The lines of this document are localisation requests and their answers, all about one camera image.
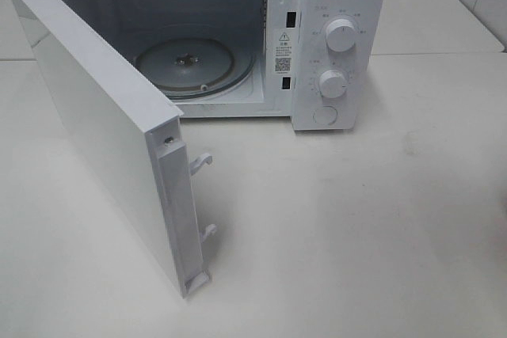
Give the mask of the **white timer knob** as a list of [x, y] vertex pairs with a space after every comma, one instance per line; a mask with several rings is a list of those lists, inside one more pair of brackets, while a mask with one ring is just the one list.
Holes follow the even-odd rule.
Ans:
[[335, 99], [345, 94], [348, 79], [340, 70], [327, 70], [318, 79], [318, 87], [322, 97]]

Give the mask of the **glass microwave turntable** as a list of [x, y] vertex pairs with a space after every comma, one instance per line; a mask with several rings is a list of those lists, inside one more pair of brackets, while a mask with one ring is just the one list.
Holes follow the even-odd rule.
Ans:
[[170, 39], [135, 59], [136, 69], [172, 100], [229, 89], [250, 73], [254, 63], [250, 49], [203, 37]]

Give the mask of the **white microwave oven body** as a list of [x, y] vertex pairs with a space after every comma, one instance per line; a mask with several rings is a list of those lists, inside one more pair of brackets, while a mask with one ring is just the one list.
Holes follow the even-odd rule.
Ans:
[[[288, 117], [297, 131], [353, 127], [383, 4], [383, 0], [62, 1], [135, 69], [137, 56], [170, 39], [212, 38], [250, 49], [255, 63], [237, 85], [206, 97], [169, 99], [186, 118]], [[338, 17], [352, 19], [358, 28], [355, 45], [345, 52], [326, 45], [325, 28]], [[322, 97], [319, 91], [318, 79], [327, 70], [340, 70], [348, 79], [339, 98]], [[337, 109], [334, 124], [314, 121], [314, 111], [322, 106]]]

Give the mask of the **white power knob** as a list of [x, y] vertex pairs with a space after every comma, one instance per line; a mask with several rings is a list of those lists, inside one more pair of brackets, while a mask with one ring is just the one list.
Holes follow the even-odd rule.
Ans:
[[332, 20], [325, 28], [326, 45], [334, 52], [345, 52], [356, 43], [358, 28], [356, 23], [347, 17]]

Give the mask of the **round white door-release button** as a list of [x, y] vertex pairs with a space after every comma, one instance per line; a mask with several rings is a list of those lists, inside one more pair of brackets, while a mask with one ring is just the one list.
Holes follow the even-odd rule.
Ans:
[[313, 118], [317, 124], [332, 125], [337, 120], [337, 109], [332, 106], [322, 106], [314, 111]]

